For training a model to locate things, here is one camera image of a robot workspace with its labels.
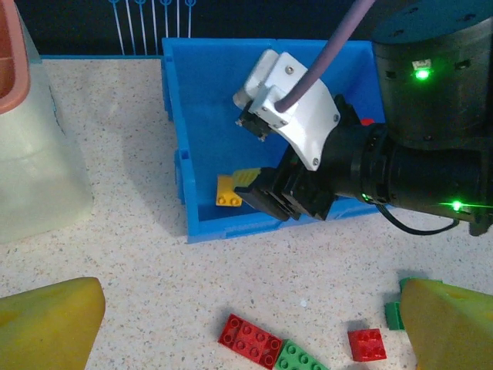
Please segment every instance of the black cable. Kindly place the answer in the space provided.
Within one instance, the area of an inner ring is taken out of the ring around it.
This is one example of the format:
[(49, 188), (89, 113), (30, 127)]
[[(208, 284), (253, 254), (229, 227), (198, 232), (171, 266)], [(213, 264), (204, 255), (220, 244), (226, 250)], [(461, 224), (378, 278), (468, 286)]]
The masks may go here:
[(389, 210), (383, 205), (383, 204), (376, 204), (377, 209), (380, 211), (380, 213), (387, 219), (389, 220), (395, 227), (398, 227), (399, 229), (405, 231), (406, 233), (412, 234), (412, 235), (419, 235), (419, 236), (429, 236), (429, 235), (436, 235), (439, 233), (443, 233), (444, 231), (449, 231), (450, 229), (453, 229), (454, 227), (459, 225), (458, 220), (453, 220), (451, 224), (449, 224), (446, 227), (443, 227), (441, 229), (437, 230), (416, 230), (411, 227), (407, 227), (403, 223), (401, 223), (397, 218), (395, 218)]

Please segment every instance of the green lego brick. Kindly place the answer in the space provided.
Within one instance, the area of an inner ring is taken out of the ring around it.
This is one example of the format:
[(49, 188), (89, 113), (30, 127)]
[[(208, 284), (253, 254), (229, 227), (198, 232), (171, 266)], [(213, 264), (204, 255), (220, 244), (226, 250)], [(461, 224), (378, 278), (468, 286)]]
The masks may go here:
[(400, 306), (400, 302), (390, 302), (385, 305), (385, 318), (389, 330), (405, 330)]
[(409, 279), (418, 279), (418, 278), (422, 278), (422, 277), (405, 277), (404, 279), (399, 281), (399, 285), (401, 286), (401, 293), (404, 290), (404, 286), (406, 285), (407, 281), (409, 281)]
[(276, 362), (277, 370), (329, 370), (306, 351), (287, 340)]

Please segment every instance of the dark background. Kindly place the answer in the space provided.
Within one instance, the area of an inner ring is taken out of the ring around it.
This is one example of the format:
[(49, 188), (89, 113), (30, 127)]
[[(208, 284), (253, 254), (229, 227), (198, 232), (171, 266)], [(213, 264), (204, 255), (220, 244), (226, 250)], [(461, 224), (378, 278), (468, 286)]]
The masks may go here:
[[(113, 0), (126, 56), (133, 56), (126, 0)], [(164, 6), (159, 0), (128, 0), (136, 55), (145, 55), (140, 7), (148, 55), (156, 54), (153, 1), (159, 41), (166, 36)], [(180, 37), (188, 37), (188, 7), (180, 0)], [(377, 0), (352, 39), (369, 39), (375, 25), (416, 0)], [(109, 0), (16, 0), (40, 54), (122, 55), (113, 3)], [(169, 37), (176, 37), (176, 3), (168, 5)], [(353, 0), (196, 0), (192, 7), (194, 38), (327, 39)]]

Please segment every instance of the red lego brick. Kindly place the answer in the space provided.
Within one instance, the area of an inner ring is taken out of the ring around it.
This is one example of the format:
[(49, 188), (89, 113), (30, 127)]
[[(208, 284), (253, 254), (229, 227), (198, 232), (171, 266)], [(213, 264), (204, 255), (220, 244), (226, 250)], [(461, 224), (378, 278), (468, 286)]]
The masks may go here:
[(371, 118), (363, 118), (363, 119), (361, 120), (361, 124), (362, 124), (363, 126), (369, 126), (369, 125), (371, 125), (371, 124), (373, 124), (373, 123), (375, 123), (375, 120), (374, 120), (374, 119), (371, 119)]
[(385, 360), (387, 358), (380, 329), (349, 331), (347, 336), (349, 337), (353, 360), (356, 362)]
[(271, 370), (279, 357), (282, 341), (231, 314), (219, 338), (219, 343)]

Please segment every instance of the black cylindrical motor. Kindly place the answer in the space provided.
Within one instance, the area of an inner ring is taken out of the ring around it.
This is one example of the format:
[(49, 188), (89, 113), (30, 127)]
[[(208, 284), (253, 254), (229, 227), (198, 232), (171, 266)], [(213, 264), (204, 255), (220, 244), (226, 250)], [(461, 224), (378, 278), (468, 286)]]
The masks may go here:
[(493, 1), (418, 2), (375, 30), (389, 136), (443, 150), (481, 136), (493, 80)]

